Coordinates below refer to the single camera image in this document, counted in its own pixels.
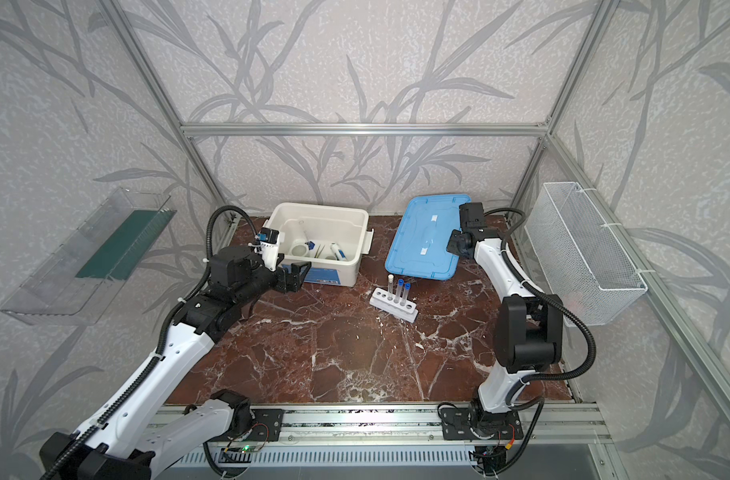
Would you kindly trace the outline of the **white gauze roll blue label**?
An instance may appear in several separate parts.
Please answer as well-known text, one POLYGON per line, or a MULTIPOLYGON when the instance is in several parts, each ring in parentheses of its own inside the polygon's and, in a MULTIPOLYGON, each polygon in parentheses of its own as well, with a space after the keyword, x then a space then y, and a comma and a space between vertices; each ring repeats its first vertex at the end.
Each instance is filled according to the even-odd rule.
POLYGON ((338 243, 332 242, 331 243, 331 250, 332 250, 333 254, 335 255, 335 258, 338 261, 346 261, 347 260, 346 254, 344 253, 343 249, 341 248, 341 246, 338 243))

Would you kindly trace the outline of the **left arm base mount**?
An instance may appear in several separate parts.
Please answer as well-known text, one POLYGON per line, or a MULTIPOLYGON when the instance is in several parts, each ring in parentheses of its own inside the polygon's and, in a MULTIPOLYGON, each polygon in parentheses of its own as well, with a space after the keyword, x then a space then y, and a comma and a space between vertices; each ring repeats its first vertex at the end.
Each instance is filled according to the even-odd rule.
POLYGON ((276 442, 279 440, 284 414, 283 409, 240 409, 221 438, 238 442, 276 442))

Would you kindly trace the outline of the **large white ceramic dish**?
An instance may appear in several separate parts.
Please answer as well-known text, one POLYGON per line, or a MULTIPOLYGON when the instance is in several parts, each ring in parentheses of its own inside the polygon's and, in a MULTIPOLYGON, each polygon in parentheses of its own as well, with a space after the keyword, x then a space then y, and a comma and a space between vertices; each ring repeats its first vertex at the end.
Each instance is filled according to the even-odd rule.
POLYGON ((292 244, 289 255, 294 257, 306 257, 309 254, 309 242, 308 241, 296 241, 292 244))

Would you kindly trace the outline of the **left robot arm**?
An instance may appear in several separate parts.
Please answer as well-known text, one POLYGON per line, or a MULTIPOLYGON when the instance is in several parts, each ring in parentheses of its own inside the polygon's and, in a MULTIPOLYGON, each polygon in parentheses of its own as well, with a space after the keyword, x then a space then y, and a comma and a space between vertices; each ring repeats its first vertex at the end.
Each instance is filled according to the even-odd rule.
POLYGON ((154 479, 196 446, 252 434, 251 402, 230 390, 216 392, 156 433, 146 432, 190 370, 265 293, 299 291, 311 269, 308 262, 282 266, 281 234, 267 228, 253 229, 246 245, 214 251, 213 229, 227 212, 249 217, 233 205, 213 212, 202 278, 168 313, 155 349, 124 385, 72 433, 55 433, 41 447, 44 478, 154 479))

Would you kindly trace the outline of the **white plastic storage bin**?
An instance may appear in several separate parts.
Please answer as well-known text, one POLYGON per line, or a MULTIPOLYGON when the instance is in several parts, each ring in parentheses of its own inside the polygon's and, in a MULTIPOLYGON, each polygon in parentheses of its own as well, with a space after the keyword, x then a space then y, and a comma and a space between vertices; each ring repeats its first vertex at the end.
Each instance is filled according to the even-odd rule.
POLYGON ((278 205, 264 226, 283 234, 279 253, 284 255, 282 266, 297 262, 311 262, 307 283, 341 287, 355 285, 362 257, 370 252, 374 231, 368 227, 369 214, 363 209, 321 206, 301 203, 278 205), (315 242, 315 250, 306 257, 289 255, 298 237, 298 221, 305 221, 307 232, 315 242), (347 256, 346 261, 317 259, 320 244, 338 243, 347 256))

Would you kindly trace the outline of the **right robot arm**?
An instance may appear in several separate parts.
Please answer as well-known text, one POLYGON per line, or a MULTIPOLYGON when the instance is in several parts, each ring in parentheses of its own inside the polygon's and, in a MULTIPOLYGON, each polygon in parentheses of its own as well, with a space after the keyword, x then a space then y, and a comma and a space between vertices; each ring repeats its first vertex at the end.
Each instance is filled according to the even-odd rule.
POLYGON ((511 254, 508 241, 524 222, 524 212, 515 208, 494 211, 516 214, 518 221, 505 230, 491 227, 486 220, 490 213, 481 203, 465 203, 459 207, 460 227, 451 233, 447 244, 449 253, 471 259, 483 269, 500 299, 494 338, 496 363, 470 405, 470 421, 478 429, 509 412, 525 409, 527 406, 516 399, 528 384, 577 378, 590 370, 597 356, 587 325, 559 296, 537 287, 511 254), (549 367, 562 358, 565 320, 583 335, 586 356, 572 370, 550 373, 549 367))

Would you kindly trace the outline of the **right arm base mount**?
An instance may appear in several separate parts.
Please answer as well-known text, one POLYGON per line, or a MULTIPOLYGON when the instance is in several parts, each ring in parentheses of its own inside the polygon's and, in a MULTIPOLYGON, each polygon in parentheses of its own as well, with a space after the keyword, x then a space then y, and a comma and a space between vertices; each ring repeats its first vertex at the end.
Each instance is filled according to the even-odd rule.
POLYGON ((437 406, 444 440, 522 440, 519 415, 513 411, 490 413, 473 404, 459 407, 449 402, 437 406))

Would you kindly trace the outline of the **blue-capped test tube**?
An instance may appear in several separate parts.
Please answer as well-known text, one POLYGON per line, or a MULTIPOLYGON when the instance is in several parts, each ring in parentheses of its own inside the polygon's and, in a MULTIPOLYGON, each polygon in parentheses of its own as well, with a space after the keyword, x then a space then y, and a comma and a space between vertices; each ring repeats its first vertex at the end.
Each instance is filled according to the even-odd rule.
POLYGON ((395 298, 394 298, 395 303, 400 303, 401 298, 402 298, 403 287, 404 287, 404 280, 402 278, 400 278, 400 279, 398 279, 398 283, 395 288, 395 298))
POLYGON ((402 294, 401 294, 401 301, 400 301, 401 306, 407 305, 407 299, 408 299, 410 288, 411 288, 411 284, 409 282, 405 282, 403 285, 402 294))

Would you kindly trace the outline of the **blue plastic bin lid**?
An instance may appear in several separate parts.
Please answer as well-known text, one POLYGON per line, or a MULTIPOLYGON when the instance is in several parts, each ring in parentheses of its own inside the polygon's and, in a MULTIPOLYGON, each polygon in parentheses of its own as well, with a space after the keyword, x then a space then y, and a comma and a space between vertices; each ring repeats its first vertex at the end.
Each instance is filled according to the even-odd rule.
POLYGON ((413 198, 402 216, 385 263, 394 275, 445 281, 453 277, 458 256, 447 251, 453 230, 460 229, 459 207, 467 194, 413 198))

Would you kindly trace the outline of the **blue base small flask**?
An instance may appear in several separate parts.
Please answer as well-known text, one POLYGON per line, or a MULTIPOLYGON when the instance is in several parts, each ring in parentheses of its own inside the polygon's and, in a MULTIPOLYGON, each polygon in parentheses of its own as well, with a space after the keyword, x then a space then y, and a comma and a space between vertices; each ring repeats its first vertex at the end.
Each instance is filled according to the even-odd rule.
POLYGON ((310 248, 309 253, 315 250, 316 244, 310 238, 310 236, 307 232, 307 227, 306 227, 305 221, 303 219, 300 219, 298 221, 298 237, 297 237, 296 241, 308 241, 309 248, 310 248))

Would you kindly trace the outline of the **cork-stoppered glass test tube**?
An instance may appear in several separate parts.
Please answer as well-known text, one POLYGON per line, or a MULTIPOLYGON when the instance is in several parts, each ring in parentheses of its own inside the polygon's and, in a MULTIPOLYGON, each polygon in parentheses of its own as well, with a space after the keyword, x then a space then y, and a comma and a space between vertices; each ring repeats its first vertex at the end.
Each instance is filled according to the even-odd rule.
POLYGON ((387 283, 387 300, 392 301, 393 298, 394 298, 394 275, 389 274, 388 283, 387 283))

